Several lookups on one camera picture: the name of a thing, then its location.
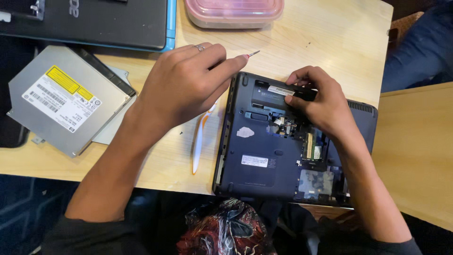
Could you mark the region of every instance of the orange and white tool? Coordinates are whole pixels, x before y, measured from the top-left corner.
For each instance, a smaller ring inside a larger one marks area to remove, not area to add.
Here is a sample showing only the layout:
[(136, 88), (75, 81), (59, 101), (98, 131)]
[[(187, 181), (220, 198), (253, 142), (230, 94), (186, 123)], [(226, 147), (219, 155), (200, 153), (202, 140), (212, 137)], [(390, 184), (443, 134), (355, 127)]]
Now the orange and white tool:
[(200, 125), (198, 126), (198, 131), (195, 137), (195, 146), (193, 147), (193, 156), (192, 156), (192, 174), (195, 175), (197, 172), (198, 164), (200, 162), (200, 155), (201, 155), (201, 146), (203, 142), (203, 128), (204, 124), (207, 121), (207, 118), (209, 115), (211, 115), (212, 112), (214, 112), (214, 109), (217, 106), (217, 100), (214, 105), (207, 111), (203, 117), (201, 118)]

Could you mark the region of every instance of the left hand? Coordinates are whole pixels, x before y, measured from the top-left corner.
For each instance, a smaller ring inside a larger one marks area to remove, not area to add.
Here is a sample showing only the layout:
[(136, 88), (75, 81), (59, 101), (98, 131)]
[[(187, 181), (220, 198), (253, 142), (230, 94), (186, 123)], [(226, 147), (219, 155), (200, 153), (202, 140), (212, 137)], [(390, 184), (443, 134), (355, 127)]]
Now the left hand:
[(163, 53), (149, 73), (125, 115), (144, 138), (151, 130), (167, 132), (207, 111), (228, 89), (231, 77), (247, 64), (247, 55), (227, 59), (222, 45), (201, 45), (203, 51), (187, 45)]

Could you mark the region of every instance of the acer laptop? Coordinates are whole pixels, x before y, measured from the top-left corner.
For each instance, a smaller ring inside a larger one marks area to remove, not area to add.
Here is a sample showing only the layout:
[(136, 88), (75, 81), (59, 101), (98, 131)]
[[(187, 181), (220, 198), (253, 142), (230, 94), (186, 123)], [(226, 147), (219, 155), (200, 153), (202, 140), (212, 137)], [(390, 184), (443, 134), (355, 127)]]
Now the acer laptop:
[[(218, 196), (351, 207), (333, 142), (286, 95), (313, 101), (317, 91), (240, 72), (231, 82), (212, 184)], [(368, 150), (377, 109), (348, 100)]]
[[(39, 2), (33, 6), (40, 19), (11, 11), (10, 18), (0, 19), (0, 35), (145, 51), (174, 48), (176, 0)], [(0, 4), (1, 12), (8, 8)]]

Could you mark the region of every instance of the right hand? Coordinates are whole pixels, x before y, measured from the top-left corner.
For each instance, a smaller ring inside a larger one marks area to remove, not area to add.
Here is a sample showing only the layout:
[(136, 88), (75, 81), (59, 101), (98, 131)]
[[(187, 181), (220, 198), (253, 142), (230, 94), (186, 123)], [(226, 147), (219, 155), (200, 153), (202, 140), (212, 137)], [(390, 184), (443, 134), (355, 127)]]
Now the right hand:
[(293, 96), (286, 96), (285, 102), (301, 110), (329, 138), (343, 140), (351, 134), (360, 134), (340, 84), (320, 67), (306, 66), (296, 70), (286, 84), (318, 90), (312, 102)]

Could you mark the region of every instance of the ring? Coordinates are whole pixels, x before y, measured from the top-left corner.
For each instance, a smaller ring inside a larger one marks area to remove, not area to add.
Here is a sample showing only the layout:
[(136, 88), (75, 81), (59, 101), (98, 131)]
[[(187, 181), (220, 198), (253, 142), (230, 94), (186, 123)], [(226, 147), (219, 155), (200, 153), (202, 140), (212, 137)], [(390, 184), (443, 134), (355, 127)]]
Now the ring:
[(194, 47), (196, 47), (199, 51), (203, 51), (204, 50), (204, 46), (200, 45), (200, 44), (197, 44)]

